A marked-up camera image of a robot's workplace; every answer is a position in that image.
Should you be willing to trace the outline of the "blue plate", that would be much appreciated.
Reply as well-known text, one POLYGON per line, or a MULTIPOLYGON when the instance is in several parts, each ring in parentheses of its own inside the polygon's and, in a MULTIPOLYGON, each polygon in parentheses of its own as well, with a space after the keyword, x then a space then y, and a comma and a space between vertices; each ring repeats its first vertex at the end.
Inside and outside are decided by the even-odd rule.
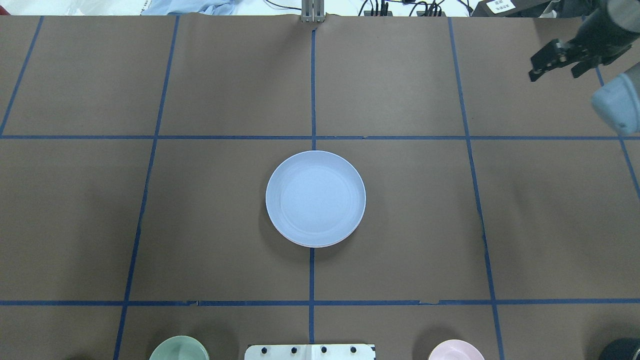
POLYGON ((266 212, 275 230, 305 248, 328 248, 347 239, 361 224, 366 206, 359 171, 324 150, 282 161, 265 188, 266 212))

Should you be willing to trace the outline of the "black box with label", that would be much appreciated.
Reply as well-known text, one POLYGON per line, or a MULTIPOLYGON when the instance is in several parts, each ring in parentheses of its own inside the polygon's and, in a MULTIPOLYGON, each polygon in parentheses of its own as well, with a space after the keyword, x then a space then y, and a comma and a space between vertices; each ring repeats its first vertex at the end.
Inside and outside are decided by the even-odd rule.
POLYGON ((482 0, 472 18, 557 18, 557 2, 551 0, 482 0))

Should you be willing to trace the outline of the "dark pot with glass lid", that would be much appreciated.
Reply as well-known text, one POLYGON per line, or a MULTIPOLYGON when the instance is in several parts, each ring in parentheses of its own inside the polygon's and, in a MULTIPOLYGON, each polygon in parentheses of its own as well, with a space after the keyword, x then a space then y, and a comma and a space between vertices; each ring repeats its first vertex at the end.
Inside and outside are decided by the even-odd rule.
POLYGON ((625 337, 611 341, 598 356, 598 360, 639 360, 640 338, 625 337))

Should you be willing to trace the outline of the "pink bowl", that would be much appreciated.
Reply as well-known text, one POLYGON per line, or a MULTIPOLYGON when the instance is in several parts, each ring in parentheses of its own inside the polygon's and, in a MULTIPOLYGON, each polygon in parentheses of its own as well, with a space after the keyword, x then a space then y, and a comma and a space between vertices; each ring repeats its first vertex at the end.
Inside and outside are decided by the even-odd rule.
POLYGON ((460 339, 443 341, 430 351, 428 360, 484 360, 480 351, 469 342, 460 339))

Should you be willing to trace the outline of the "light blue cloth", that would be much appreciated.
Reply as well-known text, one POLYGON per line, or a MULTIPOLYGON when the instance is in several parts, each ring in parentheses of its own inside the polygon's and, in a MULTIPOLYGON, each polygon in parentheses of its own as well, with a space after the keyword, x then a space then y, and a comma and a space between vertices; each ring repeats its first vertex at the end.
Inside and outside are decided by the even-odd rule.
POLYGON ((142 16, 166 16, 183 14, 204 14, 228 16, 233 14, 235 0, 151 0, 142 16))

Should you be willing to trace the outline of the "green bowl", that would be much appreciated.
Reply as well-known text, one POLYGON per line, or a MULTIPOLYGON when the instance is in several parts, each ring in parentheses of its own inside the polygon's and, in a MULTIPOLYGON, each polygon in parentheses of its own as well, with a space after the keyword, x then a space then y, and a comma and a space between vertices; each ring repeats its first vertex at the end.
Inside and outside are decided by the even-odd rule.
POLYGON ((155 347, 149 360, 210 360, 201 342, 187 335, 170 337, 155 347))

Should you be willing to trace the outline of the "aluminium frame post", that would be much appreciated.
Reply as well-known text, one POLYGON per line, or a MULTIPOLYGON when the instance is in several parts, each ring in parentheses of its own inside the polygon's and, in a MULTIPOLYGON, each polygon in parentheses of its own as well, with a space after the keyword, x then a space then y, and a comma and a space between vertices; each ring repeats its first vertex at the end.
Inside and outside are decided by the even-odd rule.
POLYGON ((323 23, 326 14, 324 0, 301 0, 302 23, 323 23))

